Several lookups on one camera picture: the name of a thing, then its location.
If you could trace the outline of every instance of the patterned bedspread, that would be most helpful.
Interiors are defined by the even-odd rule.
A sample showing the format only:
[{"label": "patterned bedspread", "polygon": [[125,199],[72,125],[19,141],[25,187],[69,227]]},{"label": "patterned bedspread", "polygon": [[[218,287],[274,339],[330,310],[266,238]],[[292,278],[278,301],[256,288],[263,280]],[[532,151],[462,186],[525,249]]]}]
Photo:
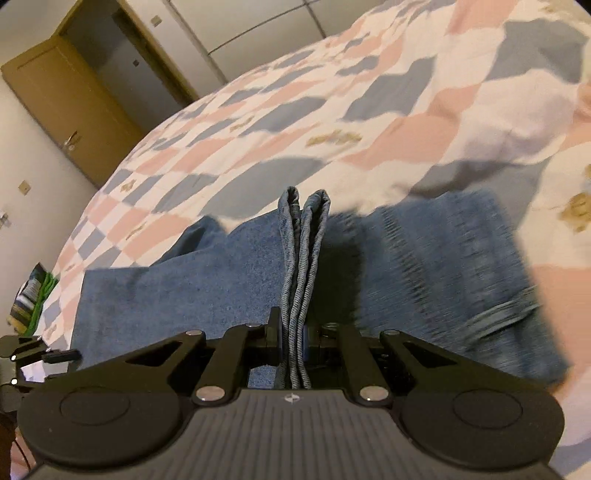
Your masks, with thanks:
[{"label": "patterned bedspread", "polygon": [[68,347],[85,270],[150,265],[201,216],[230,230],[286,186],[326,189],[332,213],[487,188],[572,363],[553,465],[591,478],[590,34],[539,0],[395,0],[243,75],[156,128],[91,200],[38,332]]}]

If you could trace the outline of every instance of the wooden door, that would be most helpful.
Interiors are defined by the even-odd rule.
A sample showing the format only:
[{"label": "wooden door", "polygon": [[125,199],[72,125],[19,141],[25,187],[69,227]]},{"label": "wooden door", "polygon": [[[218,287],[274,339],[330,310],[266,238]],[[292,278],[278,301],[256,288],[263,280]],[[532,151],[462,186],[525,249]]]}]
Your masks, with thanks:
[{"label": "wooden door", "polygon": [[63,37],[2,66],[4,79],[64,153],[101,187],[144,133]]}]

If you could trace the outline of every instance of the wall socket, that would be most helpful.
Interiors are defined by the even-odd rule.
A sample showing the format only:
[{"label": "wall socket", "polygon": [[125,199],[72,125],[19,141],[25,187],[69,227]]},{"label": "wall socket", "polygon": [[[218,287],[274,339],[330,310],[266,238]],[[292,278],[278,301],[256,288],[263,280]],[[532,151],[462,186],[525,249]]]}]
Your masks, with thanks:
[{"label": "wall socket", "polygon": [[26,180],[23,180],[22,183],[18,186],[18,190],[23,194],[26,195],[30,192],[31,186],[27,183]]}]

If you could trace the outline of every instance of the green cord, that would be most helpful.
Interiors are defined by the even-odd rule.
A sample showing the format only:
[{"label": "green cord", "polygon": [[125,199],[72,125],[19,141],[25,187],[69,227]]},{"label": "green cord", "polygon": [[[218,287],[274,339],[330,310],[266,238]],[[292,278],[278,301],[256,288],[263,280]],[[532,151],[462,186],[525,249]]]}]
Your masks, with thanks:
[{"label": "green cord", "polygon": [[37,303],[35,304],[35,308],[33,309],[33,313],[31,315],[31,321],[29,322],[27,331],[23,334],[23,336],[32,336],[33,333],[35,333],[35,330],[37,330],[37,326],[39,325],[39,317],[41,316],[41,311],[43,309],[43,303],[45,303],[47,297],[57,285],[57,282],[58,279],[55,278],[50,272],[47,272],[45,275],[45,280],[43,280],[43,285],[41,285],[41,290],[39,291],[39,298],[37,299]]}]

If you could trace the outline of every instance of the bed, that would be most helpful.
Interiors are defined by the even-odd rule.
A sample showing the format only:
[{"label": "bed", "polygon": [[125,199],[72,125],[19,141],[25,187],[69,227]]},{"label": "bed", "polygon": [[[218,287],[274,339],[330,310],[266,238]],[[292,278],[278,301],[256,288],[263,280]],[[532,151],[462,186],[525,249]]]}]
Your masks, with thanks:
[{"label": "bed", "polygon": [[590,35],[559,2],[394,0],[241,76],[149,133],[90,201],[37,333],[69,347],[86,270],[150,265],[198,218],[231,230],[289,185],[326,189],[331,213],[487,188],[572,365],[553,465],[590,478]]}]

